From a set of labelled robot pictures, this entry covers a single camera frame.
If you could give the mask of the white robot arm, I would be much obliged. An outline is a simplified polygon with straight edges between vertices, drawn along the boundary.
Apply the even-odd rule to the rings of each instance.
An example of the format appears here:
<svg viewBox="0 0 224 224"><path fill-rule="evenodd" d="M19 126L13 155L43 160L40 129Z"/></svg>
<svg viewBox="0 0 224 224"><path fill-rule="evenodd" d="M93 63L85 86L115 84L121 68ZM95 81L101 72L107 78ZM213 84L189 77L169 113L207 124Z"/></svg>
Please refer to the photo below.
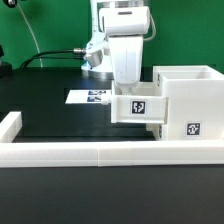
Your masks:
<svg viewBox="0 0 224 224"><path fill-rule="evenodd" d="M150 0L90 0L92 37L86 45L86 75L113 78L121 87L140 81L143 42L156 36Z"/></svg>

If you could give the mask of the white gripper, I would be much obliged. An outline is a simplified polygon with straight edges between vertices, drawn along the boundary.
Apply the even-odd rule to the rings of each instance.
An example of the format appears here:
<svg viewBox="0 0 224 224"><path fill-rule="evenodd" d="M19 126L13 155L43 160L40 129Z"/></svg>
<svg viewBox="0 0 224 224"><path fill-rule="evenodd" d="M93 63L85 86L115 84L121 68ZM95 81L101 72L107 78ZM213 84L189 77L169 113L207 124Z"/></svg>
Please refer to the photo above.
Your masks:
<svg viewBox="0 0 224 224"><path fill-rule="evenodd" d="M108 39L114 81L119 86L135 86L140 81L143 37L115 36Z"/></svg>

